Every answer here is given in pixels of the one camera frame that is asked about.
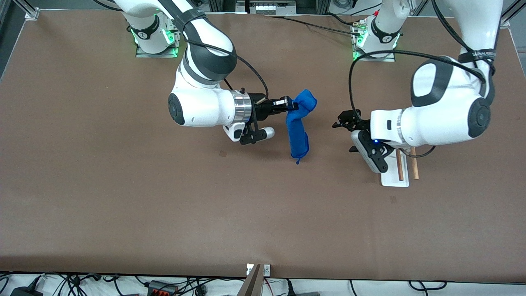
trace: cable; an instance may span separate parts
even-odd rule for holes
[[[417,291],[420,291],[420,292],[424,292],[426,294],[426,296],[429,296],[429,293],[428,293],[428,289],[426,288],[426,286],[424,285],[424,283],[422,283],[421,281],[417,281],[423,289],[418,289],[416,287],[413,286],[413,284],[411,283],[411,281],[409,281],[409,286],[411,286],[411,288],[413,288],[414,290],[417,290]]]
[[[436,147],[437,147],[437,146],[434,145],[434,146],[431,147],[427,152],[425,152],[424,154],[420,154],[420,155],[411,155],[411,154],[409,154],[407,151],[405,151],[404,149],[400,149],[400,151],[402,151],[402,153],[405,154],[405,155],[408,156],[408,157],[411,157],[411,158],[417,159],[417,158],[420,158],[420,157],[428,156],[429,154],[431,154],[431,152],[433,152],[433,150],[434,150]]]
[[[267,282],[267,287],[268,287],[268,290],[270,291],[270,296],[274,296],[274,292],[272,292],[272,288],[270,287],[270,283],[268,282],[267,279],[265,279],[265,282]]]
[[[380,6],[380,5],[382,5],[382,4],[381,4],[381,3],[378,3],[378,4],[375,5],[375,6],[367,7],[367,8],[365,8],[365,9],[362,9],[362,10],[357,11],[357,12],[355,12],[355,13],[351,13],[351,14],[349,14],[349,16],[351,16],[351,15],[357,15],[357,14],[359,14],[360,12],[364,12],[364,11],[367,11],[367,10],[369,10],[369,9],[373,9],[373,8],[378,7],[378,6]],[[349,8],[348,10],[346,10],[346,11],[344,11],[344,12],[341,12],[341,13],[339,13],[339,15],[342,15],[342,14],[346,13],[347,11],[349,11],[349,10],[351,10],[351,9],[352,9],[352,8]]]
[[[102,6],[102,7],[105,7],[105,8],[107,8],[107,9],[110,9],[110,10],[112,10],[112,11],[120,11],[120,12],[123,11],[123,10],[120,9],[120,8],[111,7],[111,6],[106,5],[106,4],[102,3],[102,2],[99,2],[98,0],[92,0],[92,1],[95,2],[95,3],[97,3],[98,5],[100,5],[100,6]]]
[[[115,290],[117,290],[117,293],[119,293],[119,296],[124,296],[119,290],[119,286],[117,285],[117,280],[113,281],[113,284],[115,285]]]
[[[422,289],[420,288],[417,288],[415,286],[413,286],[413,281],[409,281],[409,286],[413,289],[413,290],[416,290],[416,291],[419,291],[419,292],[424,292],[426,293],[426,296],[428,296],[428,291],[438,291],[438,290],[442,290],[444,289],[448,283],[447,282],[442,282],[443,285],[439,286],[439,287],[436,287],[436,288],[427,288],[424,283],[422,283],[422,281],[416,281],[418,282],[421,286],[422,286]]]
[[[0,289],[0,294],[2,294],[2,292],[4,292],[5,287],[7,287],[7,283],[9,283],[9,278],[8,277],[0,278],[0,281],[2,281],[2,280],[5,280],[5,283],[4,283],[4,286],[2,287],[2,289]]]
[[[211,49],[213,49],[213,50],[220,51],[220,52],[222,52],[222,53],[226,53],[226,54],[228,54],[228,55],[230,55],[230,56],[233,56],[233,57],[237,58],[238,60],[242,61],[242,62],[243,62],[245,65],[247,65],[247,67],[249,67],[249,68],[252,70],[252,72],[254,72],[254,74],[259,78],[259,80],[261,81],[261,84],[262,84],[263,87],[265,88],[265,96],[266,96],[266,98],[269,97],[269,96],[268,96],[268,87],[267,87],[267,84],[265,83],[265,80],[263,80],[263,78],[261,77],[261,75],[259,75],[258,71],[257,71],[254,67],[252,67],[252,65],[250,65],[247,61],[245,61],[244,58],[242,58],[242,57],[240,57],[240,56],[238,56],[238,55],[236,55],[236,54],[234,54],[234,53],[231,53],[231,52],[229,52],[228,50],[224,50],[224,49],[222,49],[222,48],[220,48],[220,47],[217,47],[217,46],[213,46],[213,45],[210,45],[210,44],[201,43],[201,42],[198,42],[198,41],[188,40],[188,39],[186,39],[186,38],[185,38],[185,41],[186,41],[186,43],[188,43],[188,44],[197,45],[197,46],[201,46],[201,47],[207,47],[207,48],[211,48]]]
[[[341,22],[344,25],[352,26],[352,23],[349,23],[349,22],[346,22],[346,21],[342,20],[338,15],[336,15],[336,14],[334,14],[332,12],[327,12],[326,15],[333,16],[335,19],[337,19],[339,22]]]
[[[296,296],[296,293],[294,292],[294,287],[292,286],[292,282],[289,279],[285,279],[285,280],[287,280],[287,285],[289,286],[289,293],[287,295]]]
[[[343,30],[338,30],[338,29],[334,29],[334,28],[324,27],[324,26],[320,26],[320,25],[315,25],[315,24],[304,22],[304,21],[300,21],[298,19],[292,19],[292,18],[286,18],[286,17],[284,17],[283,19],[286,19],[288,21],[293,21],[293,22],[296,22],[296,23],[300,23],[300,24],[304,24],[304,25],[307,25],[307,26],[313,26],[313,27],[316,27],[316,28],[337,32],[337,33],[343,33],[343,34],[348,34],[348,35],[360,36],[359,33],[354,33],[354,32],[349,32],[349,31],[343,31]]]
[[[136,275],[134,275],[134,277],[135,277],[135,279],[136,279],[139,283],[143,284],[143,285],[146,287],[146,282],[141,281],[141,280],[139,279],[139,277],[136,276]]]
[[[36,290],[36,285],[38,284],[38,281],[40,280],[41,277],[42,277],[42,275],[37,276],[37,277],[31,282],[31,284],[29,284],[29,286],[27,286],[26,291],[28,291],[29,293],[33,293],[33,292],[35,292],[35,290]]]
[[[451,37],[453,37],[453,39],[455,39],[455,41],[457,41],[462,47],[464,47],[466,49],[466,51],[468,51],[468,52],[474,51],[472,48],[470,48],[464,42],[464,40],[462,40],[462,38],[457,34],[457,32],[453,29],[453,27],[451,27],[451,25],[448,23],[448,21],[446,21],[446,18],[444,17],[442,12],[438,8],[436,0],[431,0],[431,4],[433,5],[434,12],[437,14],[438,20],[440,21],[442,26],[444,26],[446,31],[448,31],[449,35],[451,35]],[[489,68],[491,70],[491,76],[495,75],[495,72],[497,71],[497,69],[492,64],[492,61],[488,60],[488,59],[483,59],[483,61],[488,64],[488,66],[489,66]],[[476,61],[473,61],[473,65],[475,66],[475,68],[478,68]]]
[[[225,78],[223,79],[223,81],[227,84],[228,88],[233,91],[234,89],[232,88],[232,86],[230,85],[230,83],[228,83],[228,80]]]
[[[373,9],[373,8],[378,7],[378,6],[380,6],[380,5],[382,5],[382,4],[381,4],[381,3],[378,3],[378,4],[375,5],[375,6],[367,7],[367,8],[365,8],[365,9],[362,9],[362,10],[357,11],[357,12],[355,12],[355,13],[351,13],[351,14],[349,14],[349,16],[350,16],[350,15],[356,15],[356,14],[359,14],[360,12],[364,12],[364,11],[366,11],[366,10]]]
[[[66,281],[67,281],[67,278],[64,277],[64,279],[62,280],[62,282],[60,282],[60,284],[58,284],[57,289],[55,289],[55,292],[53,292],[53,294],[51,294],[51,296],[55,296],[55,293],[58,291],[58,288],[60,288],[60,290],[62,291],[62,288],[63,288],[64,285],[66,284]]]
[[[349,283],[351,283],[351,290],[352,290],[352,293],[353,293],[355,296],[358,296],[358,294],[356,294],[356,291],[355,291],[355,285],[352,284],[352,280],[349,280]]]
[[[431,59],[431,60],[443,62],[443,63],[449,64],[449,65],[461,68],[462,70],[464,70],[464,71],[472,74],[473,76],[477,77],[478,79],[480,79],[483,83],[485,81],[484,75],[481,74],[480,72],[477,72],[477,71],[475,71],[475,70],[473,70],[471,68],[468,68],[468,67],[466,67],[466,66],[464,66],[462,64],[459,64],[459,63],[454,62],[454,61],[452,61],[452,60],[450,60],[448,58],[441,57],[441,56],[435,56],[435,55],[430,55],[430,54],[425,54],[425,53],[418,53],[418,52],[410,52],[410,51],[398,51],[398,50],[385,50],[385,51],[375,51],[375,52],[366,53],[366,54],[363,54],[363,55],[360,55],[359,57],[357,57],[352,62],[351,68],[349,69],[349,98],[350,98],[352,110],[354,111],[355,116],[358,119],[360,119],[360,115],[356,111],[355,103],[354,103],[354,101],[352,99],[352,86],[351,86],[352,70],[354,69],[356,63],[359,60],[361,60],[362,58],[368,57],[368,56],[372,56],[372,55],[375,55],[375,54],[385,54],[385,53],[387,53],[387,54],[394,53],[394,54],[405,54],[405,55],[419,56],[419,57],[424,57],[424,58],[428,58],[428,59]]]

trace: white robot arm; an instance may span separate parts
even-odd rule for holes
[[[188,44],[168,98],[170,115],[177,124],[222,125],[232,141],[256,143],[274,136],[272,127],[259,129],[257,120],[297,107],[288,97],[269,100],[265,94],[221,89],[221,80],[236,67],[236,50],[205,13],[186,0],[115,0],[115,3],[123,10],[136,41],[147,53],[165,50],[169,45],[166,34],[173,29],[182,32],[187,40],[231,53]]]
[[[361,119],[360,114],[353,111],[342,112],[339,122],[333,127],[344,126],[352,131],[356,150],[374,172],[387,172],[389,167],[384,159],[393,149],[464,142],[480,136],[489,125],[490,105],[494,97],[492,62],[495,59],[502,0],[444,1],[460,25],[460,42],[464,42],[458,62],[454,58],[444,58],[475,70],[483,79],[457,66],[428,60],[413,74],[410,107],[372,111],[369,121]],[[392,49],[392,38],[388,40],[385,36],[394,37],[400,31],[401,19],[407,17],[405,2],[383,0],[378,16],[367,18],[368,36],[361,50],[374,57],[382,57],[385,52],[375,52]],[[380,23],[375,19],[393,27],[383,27],[378,33]]]

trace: brown table surface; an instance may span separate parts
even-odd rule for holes
[[[487,132],[438,147],[399,189],[382,187],[347,152],[349,132],[331,129],[350,109],[348,36],[257,15],[210,19],[272,97],[316,96],[308,156],[291,159],[284,114],[256,145],[178,126],[167,97],[179,59],[135,58],[118,13],[44,11],[0,84],[0,270],[243,276],[257,262],[273,277],[526,280],[526,81],[507,29]],[[410,18],[403,32],[400,49],[459,50],[435,18]],[[409,106],[422,62],[361,63],[356,105]],[[241,63],[229,80],[262,91]]]

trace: blue cloth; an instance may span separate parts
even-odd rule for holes
[[[309,152],[309,137],[303,127],[301,119],[307,116],[318,101],[308,90],[303,90],[294,100],[299,109],[287,112],[287,129],[289,131],[290,156],[298,159],[296,164]]]

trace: white holder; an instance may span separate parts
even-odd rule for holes
[[[400,153],[402,160],[402,172],[403,181],[398,178],[398,164],[396,161],[396,153],[393,151],[389,154],[385,161],[387,162],[388,169],[385,173],[380,174],[382,186],[388,187],[409,187],[409,173],[407,171],[407,157],[405,154]]]

